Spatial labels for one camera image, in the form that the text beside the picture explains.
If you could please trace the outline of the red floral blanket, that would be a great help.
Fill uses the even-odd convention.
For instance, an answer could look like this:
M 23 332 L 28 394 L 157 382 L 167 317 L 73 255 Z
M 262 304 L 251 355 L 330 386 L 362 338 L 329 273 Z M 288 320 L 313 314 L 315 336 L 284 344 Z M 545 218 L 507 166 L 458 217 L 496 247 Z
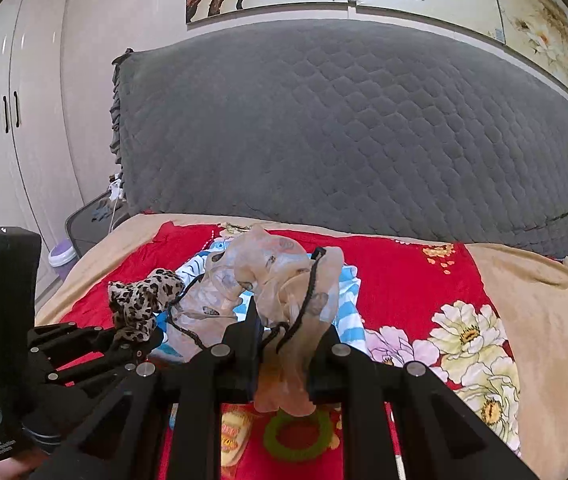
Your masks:
M 111 326 L 109 282 L 133 283 L 158 268 L 176 272 L 214 240 L 246 233 L 239 226 L 175 226 L 155 237 L 92 286 L 68 312 L 81 325 Z M 335 246 L 358 268 L 357 310 L 366 354 L 400 367 L 426 365 L 513 451 L 520 448 L 520 385 L 513 352 L 470 253 L 460 243 L 431 245 L 362 235 L 288 231 L 305 250 Z M 240 461 L 221 467 L 226 479 L 338 479 L 342 476 L 342 411 L 324 408 L 302 419 L 260 414 Z

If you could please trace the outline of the leopard print scrunchie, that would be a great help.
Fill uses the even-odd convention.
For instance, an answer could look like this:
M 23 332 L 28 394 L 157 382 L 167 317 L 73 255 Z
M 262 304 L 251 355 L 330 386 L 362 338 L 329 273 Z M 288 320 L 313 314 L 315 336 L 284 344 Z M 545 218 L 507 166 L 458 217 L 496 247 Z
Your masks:
M 156 328 L 156 316 L 176 301 L 184 281 L 168 269 L 158 268 L 133 283 L 109 282 L 107 300 L 112 311 L 116 340 L 145 342 Z

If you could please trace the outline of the blue striped Doraemon cloth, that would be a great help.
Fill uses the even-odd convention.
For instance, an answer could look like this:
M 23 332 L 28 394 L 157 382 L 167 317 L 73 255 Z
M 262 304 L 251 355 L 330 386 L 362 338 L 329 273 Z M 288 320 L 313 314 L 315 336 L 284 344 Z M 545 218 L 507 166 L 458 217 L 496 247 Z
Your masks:
M 229 245 L 228 240 L 214 240 L 208 248 L 198 252 L 176 270 L 177 276 L 185 285 L 191 285 L 205 271 L 205 264 L 211 254 L 222 252 Z M 338 309 L 333 321 L 339 340 L 349 344 L 364 353 L 368 352 L 365 344 L 364 326 L 361 315 L 357 310 L 357 301 L 361 280 L 358 278 L 358 268 L 344 264 L 339 275 Z M 157 326 L 164 333 L 162 343 L 150 354 L 165 361 L 183 362 L 183 356 L 174 344 L 168 340 L 168 314 L 156 315 Z

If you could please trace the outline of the grey bedside table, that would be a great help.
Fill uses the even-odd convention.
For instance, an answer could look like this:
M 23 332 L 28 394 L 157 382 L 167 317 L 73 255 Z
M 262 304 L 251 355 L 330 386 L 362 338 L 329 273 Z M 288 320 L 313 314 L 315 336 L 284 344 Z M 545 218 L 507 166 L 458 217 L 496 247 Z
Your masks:
M 127 202 L 111 202 L 109 196 L 109 192 L 102 193 L 65 221 L 67 238 L 79 258 L 130 218 Z

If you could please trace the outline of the yellow packaged cake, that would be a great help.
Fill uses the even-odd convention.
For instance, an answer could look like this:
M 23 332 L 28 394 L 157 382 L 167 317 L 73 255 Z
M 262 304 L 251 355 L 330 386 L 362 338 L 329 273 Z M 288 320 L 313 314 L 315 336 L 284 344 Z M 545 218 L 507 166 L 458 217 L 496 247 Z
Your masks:
M 252 414 L 244 408 L 230 408 L 221 416 L 221 466 L 235 466 L 244 453 L 250 432 Z

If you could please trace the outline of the white wardrobe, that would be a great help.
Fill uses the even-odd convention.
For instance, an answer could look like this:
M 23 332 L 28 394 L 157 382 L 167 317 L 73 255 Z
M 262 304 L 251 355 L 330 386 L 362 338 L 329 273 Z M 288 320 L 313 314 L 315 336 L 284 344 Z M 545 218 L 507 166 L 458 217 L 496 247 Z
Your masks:
M 0 3 L 0 226 L 42 238 L 36 301 L 58 277 L 50 251 L 82 204 L 64 122 L 60 50 L 67 0 Z

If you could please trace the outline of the grey quilted headboard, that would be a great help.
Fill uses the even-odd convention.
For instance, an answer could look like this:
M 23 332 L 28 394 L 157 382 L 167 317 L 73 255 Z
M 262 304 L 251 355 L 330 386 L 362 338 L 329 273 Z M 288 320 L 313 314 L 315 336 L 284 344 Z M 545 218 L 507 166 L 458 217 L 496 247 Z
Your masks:
M 568 102 L 512 63 L 364 21 L 223 29 L 114 61 L 135 212 L 568 256 Z

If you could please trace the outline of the purple trash bin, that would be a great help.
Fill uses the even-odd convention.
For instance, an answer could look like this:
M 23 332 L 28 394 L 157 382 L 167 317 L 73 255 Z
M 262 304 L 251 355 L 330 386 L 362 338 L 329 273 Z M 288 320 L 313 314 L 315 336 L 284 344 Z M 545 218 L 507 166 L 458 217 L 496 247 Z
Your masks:
M 62 240 L 49 252 L 48 261 L 57 276 L 65 281 L 79 257 L 71 241 Z

